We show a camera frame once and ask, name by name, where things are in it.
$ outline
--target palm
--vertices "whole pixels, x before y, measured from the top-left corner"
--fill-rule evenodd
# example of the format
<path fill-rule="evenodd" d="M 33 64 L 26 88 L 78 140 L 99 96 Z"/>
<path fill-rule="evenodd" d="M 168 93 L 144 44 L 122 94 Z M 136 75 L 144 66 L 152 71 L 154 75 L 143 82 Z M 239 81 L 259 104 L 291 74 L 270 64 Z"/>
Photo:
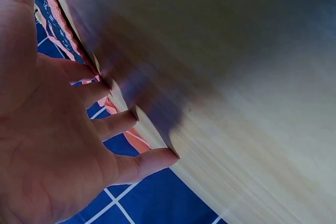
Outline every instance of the palm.
<path fill-rule="evenodd" d="M 88 118 L 86 108 L 109 90 L 101 82 L 72 87 L 93 78 L 86 66 L 37 53 L 32 5 L 0 0 L 0 215 L 53 223 L 106 186 L 141 180 L 176 157 L 168 149 L 117 156 L 104 147 L 102 141 L 135 124 L 134 116 Z"/>

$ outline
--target white grid line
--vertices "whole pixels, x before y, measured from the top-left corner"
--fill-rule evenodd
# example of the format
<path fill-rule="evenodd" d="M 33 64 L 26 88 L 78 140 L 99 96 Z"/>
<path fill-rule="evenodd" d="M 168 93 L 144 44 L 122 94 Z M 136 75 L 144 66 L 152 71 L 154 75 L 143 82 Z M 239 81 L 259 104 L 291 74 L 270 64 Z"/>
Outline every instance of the white grid line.
<path fill-rule="evenodd" d="M 85 224 L 93 223 L 100 216 L 102 216 L 107 210 L 109 210 L 111 207 L 113 207 L 115 205 L 115 203 L 116 203 L 115 201 L 112 201 L 111 203 L 109 203 L 107 206 L 105 206 L 103 209 L 101 209 L 95 216 L 93 216 L 91 219 L 89 219 L 87 222 L 85 222 Z"/>
<path fill-rule="evenodd" d="M 117 198 L 116 200 L 119 201 L 122 197 L 124 197 L 127 193 L 130 192 L 138 183 L 135 183 L 133 185 L 130 185 L 125 191 L 123 191 Z"/>
<path fill-rule="evenodd" d="M 219 223 L 220 220 L 221 220 L 221 217 L 218 216 L 217 219 L 215 219 L 214 222 L 212 222 L 212 224 L 217 224 Z"/>
<path fill-rule="evenodd" d="M 122 205 L 116 201 L 116 205 L 119 207 L 120 211 L 125 215 L 126 219 L 130 222 L 130 224 L 135 224 L 135 222 L 132 220 L 132 218 L 129 216 L 129 214 L 126 212 L 126 210 L 122 207 Z"/>
<path fill-rule="evenodd" d="M 94 114 L 90 119 L 95 119 L 97 116 L 99 116 L 101 113 L 103 113 L 106 110 L 106 107 L 102 107 L 96 114 Z"/>
<path fill-rule="evenodd" d="M 42 43 L 43 43 L 44 41 L 46 41 L 47 39 L 48 39 L 48 37 L 44 38 L 39 44 L 37 44 L 37 47 L 39 47 L 40 45 L 42 45 Z"/>
<path fill-rule="evenodd" d="M 124 197 L 132 188 L 134 188 L 138 183 L 129 186 L 122 194 L 120 194 L 117 198 L 113 196 L 113 194 L 105 188 L 105 193 L 112 199 L 112 202 L 115 201 L 116 206 L 120 209 L 120 211 L 125 215 L 126 219 L 130 222 L 130 224 L 135 224 L 135 222 L 132 220 L 132 218 L 129 216 L 129 214 L 126 212 L 126 210 L 122 207 L 122 205 L 119 203 L 119 200 Z"/>

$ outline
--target wooden board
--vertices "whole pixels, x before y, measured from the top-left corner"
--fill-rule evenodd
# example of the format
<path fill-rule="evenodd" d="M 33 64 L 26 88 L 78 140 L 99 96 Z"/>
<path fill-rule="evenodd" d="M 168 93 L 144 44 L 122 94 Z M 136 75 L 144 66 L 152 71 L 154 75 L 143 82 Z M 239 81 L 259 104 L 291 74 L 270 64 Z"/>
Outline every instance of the wooden board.
<path fill-rule="evenodd" d="M 335 0 L 60 0 L 112 98 L 236 223 L 336 219 Z"/>

